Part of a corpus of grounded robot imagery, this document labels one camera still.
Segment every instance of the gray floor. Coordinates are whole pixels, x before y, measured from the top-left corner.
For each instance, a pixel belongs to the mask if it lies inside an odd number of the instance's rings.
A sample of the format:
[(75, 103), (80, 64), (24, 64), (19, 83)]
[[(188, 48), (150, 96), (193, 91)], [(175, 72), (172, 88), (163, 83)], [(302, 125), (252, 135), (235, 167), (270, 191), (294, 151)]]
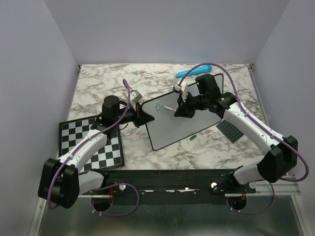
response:
[[(246, 210), (261, 210), (270, 197), (249, 198)], [(132, 206), (114, 206), (122, 213)], [(80, 198), (70, 209), (46, 210), (42, 236), (301, 236), (290, 196), (278, 196), (261, 215), (241, 215), (224, 205), (140, 206), (125, 217), (92, 214), (90, 199)]]

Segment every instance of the checkered board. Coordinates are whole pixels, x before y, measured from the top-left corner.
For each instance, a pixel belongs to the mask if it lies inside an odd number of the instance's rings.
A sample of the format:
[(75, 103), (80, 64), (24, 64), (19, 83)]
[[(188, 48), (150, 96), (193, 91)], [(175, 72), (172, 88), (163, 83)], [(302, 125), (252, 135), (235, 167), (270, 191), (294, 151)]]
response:
[[(72, 150), (87, 135), (96, 117), (70, 120), (59, 124), (59, 156)], [(92, 156), (80, 173), (91, 169), (109, 170), (125, 166), (119, 126), (114, 129), (117, 132), (112, 135), (112, 139)]]

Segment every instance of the gray wall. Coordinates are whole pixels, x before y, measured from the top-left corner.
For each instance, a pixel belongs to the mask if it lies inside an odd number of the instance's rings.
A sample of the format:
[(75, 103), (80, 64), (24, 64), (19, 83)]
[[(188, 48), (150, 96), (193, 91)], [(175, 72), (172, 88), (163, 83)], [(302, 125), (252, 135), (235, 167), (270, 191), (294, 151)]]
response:
[(0, 231), (27, 235), (78, 67), (43, 0), (0, 1)]
[[(271, 126), (299, 141), (310, 166), (299, 186), (310, 222), (315, 222), (315, 1), (291, 0), (259, 54), (254, 75)], [(301, 177), (299, 162), (294, 172)]]
[(251, 62), (288, 0), (45, 0), (79, 63)]

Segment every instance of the marble surface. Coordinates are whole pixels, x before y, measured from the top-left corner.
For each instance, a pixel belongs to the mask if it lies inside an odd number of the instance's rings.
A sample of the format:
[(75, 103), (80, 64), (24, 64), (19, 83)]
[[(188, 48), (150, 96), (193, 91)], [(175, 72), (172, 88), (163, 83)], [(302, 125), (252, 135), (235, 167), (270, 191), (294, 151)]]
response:
[[(111, 64), (83, 65), (73, 98), (69, 120), (97, 115), (104, 97), (116, 95), (127, 99), (123, 85), (126, 79), (142, 95), (141, 102), (171, 91), (174, 75), (188, 70), (193, 64)], [(263, 120), (258, 99), (246, 65), (223, 64), (231, 74), (245, 106)], [(214, 68), (212, 74), (221, 73)], [(195, 76), (187, 78), (193, 83)], [(231, 91), (224, 75), (224, 91)], [(262, 158), (259, 149), (246, 136), (232, 144), (215, 126), (203, 130), (190, 141), (183, 139), (158, 151), (153, 151), (145, 126), (132, 123), (121, 131), (125, 167), (119, 169), (221, 169), (237, 168)]]

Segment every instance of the wire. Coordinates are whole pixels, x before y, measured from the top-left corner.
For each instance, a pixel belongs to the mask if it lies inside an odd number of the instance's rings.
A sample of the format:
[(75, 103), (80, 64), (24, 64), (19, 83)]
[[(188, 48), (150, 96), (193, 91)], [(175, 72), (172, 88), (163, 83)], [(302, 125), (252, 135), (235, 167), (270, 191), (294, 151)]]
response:
[[(110, 130), (112, 128), (114, 128), (116, 125), (118, 125), (122, 119), (125, 117), (127, 111), (128, 111), (128, 108), (129, 108), (129, 105), (130, 105), (130, 88), (129, 88), (129, 85), (128, 85), (128, 82), (123, 79), (123, 84), (124, 86), (126, 87), (127, 91), (128, 91), (128, 99), (127, 99), (127, 105), (126, 105), (126, 108), (122, 114), (122, 116), (114, 123), (112, 124), (111, 126), (107, 127), (106, 129), (103, 129), (102, 131), (99, 131), (97, 132), (96, 134), (92, 135), (91, 136), (91, 139), (95, 138), (95, 136), (99, 135), (99, 134), (102, 134), (104, 132), (106, 132), (107, 130)], [(52, 191), (53, 191), (53, 187), (54, 187), (54, 184), (55, 184), (55, 181), (60, 173), (60, 171), (62, 170), (62, 168), (66, 165), (66, 163), (71, 159), (71, 157), (83, 146), (85, 145), (87, 142), (89, 142), (91, 139), (86, 139), (85, 141), (83, 141), (80, 145), (78, 145), (72, 152), (71, 152), (71, 155), (61, 164), (61, 166), (58, 168), (58, 170), (56, 171), (51, 183), (50, 183), (50, 186), (49, 186), (49, 190), (48, 190), (48, 195), (47, 195), (47, 205), (48, 205), (48, 208), (50, 210), (54, 210), (58, 207), (58, 205), (56, 206), (51, 206), (51, 194), (52, 194)]]
[(104, 188), (99, 188), (99, 189), (95, 189), (93, 191), (102, 191), (102, 190), (105, 190), (105, 189), (108, 189), (108, 188), (112, 188), (112, 187), (116, 187), (116, 186), (119, 186), (119, 185), (126, 185), (126, 186), (129, 186), (131, 188), (133, 188), (133, 190), (136, 192), (137, 194), (137, 203), (136, 205), (134, 206), (134, 208), (131, 210), (131, 211), (128, 211), (126, 213), (122, 213), (122, 214), (110, 214), (110, 213), (106, 213), (106, 212), (102, 212), (102, 211), (97, 211), (95, 210), (94, 208), (94, 202), (92, 202), (92, 208), (93, 208), (93, 212), (97, 212), (99, 213), (100, 215), (107, 215), (107, 216), (126, 216), (126, 215), (129, 215), (131, 213), (133, 213), (139, 206), (139, 202), (140, 202), (140, 196), (139, 196), (139, 193), (138, 193), (138, 190), (136, 189), (135, 186), (129, 184), (129, 183), (116, 183), (116, 184), (113, 184), (113, 185), (109, 185), (107, 187), (104, 187)]
[[(236, 87), (235, 87), (235, 84), (234, 84), (234, 82), (233, 82), (233, 79), (232, 79), (231, 75), (227, 72), (227, 70), (226, 70), (224, 67), (220, 66), (219, 64), (216, 64), (216, 63), (201, 63), (201, 64), (199, 64), (199, 65), (194, 66), (192, 69), (190, 69), (190, 70), (186, 73), (186, 75), (183, 76), (183, 78), (182, 78), (182, 79), (180, 80), (180, 82), (179, 82), (179, 85), (182, 84), (183, 80), (186, 78), (186, 76), (187, 76), (189, 73), (191, 73), (194, 69), (196, 69), (196, 68), (198, 68), (198, 67), (200, 67), (200, 66), (203, 66), (203, 65), (214, 65), (214, 66), (220, 68), (221, 70), (223, 70), (223, 71), (226, 73), (226, 75), (228, 76), (228, 78), (229, 78), (229, 80), (230, 80), (230, 82), (231, 82), (231, 84), (232, 84), (232, 87), (233, 87), (233, 90), (234, 90), (234, 93), (235, 93), (235, 97), (236, 97), (236, 101), (237, 101), (238, 105), (240, 106), (242, 112), (244, 112), (244, 114), (246, 114), (247, 112), (246, 112), (245, 108), (244, 108), (244, 107), (242, 106), (242, 104), (241, 104), (241, 100), (240, 100), (240, 98), (239, 98), (239, 96), (238, 96), (238, 93), (237, 93), (237, 90), (236, 90)], [(285, 145), (287, 148), (289, 148), (289, 149), (290, 149), (295, 155), (297, 155), (297, 156), (300, 158), (300, 160), (303, 162), (303, 164), (304, 164), (304, 166), (305, 166), (305, 174), (304, 174), (301, 178), (299, 178), (299, 179), (285, 179), (285, 178), (280, 178), (280, 179), (281, 179), (281, 180), (284, 180), (284, 181), (288, 181), (288, 182), (300, 182), (300, 181), (305, 180), (305, 179), (307, 178), (307, 176), (309, 175), (310, 168), (309, 168), (309, 165), (307, 164), (306, 160), (304, 159), (304, 157), (303, 157), (297, 150), (295, 150), (293, 147), (291, 147), (289, 144), (287, 144), (284, 140), (282, 140), (282, 139), (280, 139), (280, 138), (278, 138), (278, 137), (276, 137), (276, 136), (273, 136), (273, 134), (272, 134), (269, 130), (267, 130), (267, 129), (266, 129), (264, 126), (262, 126), (258, 121), (256, 121), (250, 114), (247, 114), (247, 117), (248, 117), (254, 124), (256, 124), (256, 126), (258, 126), (261, 130), (263, 130), (264, 132), (266, 132), (270, 137), (273, 137), (275, 140), (277, 140), (278, 142), (282, 143), (282, 144)]]
[(126, 128), (127, 128), (127, 126), (128, 126), (128, 124), (129, 124), (129, 123), (127, 123), (127, 124), (126, 124), (126, 126), (125, 126), (124, 128), (122, 128), (122, 129), (120, 129), (120, 130), (126, 129)]
[(258, 214), (265, 213), (266, 211), (269, 211), (271, 209), (271, 207), (274, 205), (275, 199), (276, 199), (276, 197), (275, 197), (275, 189), (274, 189), (274, 187), (272, 186), (271, 183), (269, 183), (269, 184), (270, 184), (271, 190), (272, 190), (272, 201), (271, 201), (270, 205), (265, 210), (256, 211), (256, 212), (236, 210), (236, 209), (233, 208), (233, 204), (232, 204), (231, 199), (230, 198), (226, 198), (226, 204), (227, 204), (228, 208), (230, 208), (230, 210), (232, 210), (234, 212), (241, 213), (241, 214), (244, 214), (244, 215), (258, 215)]

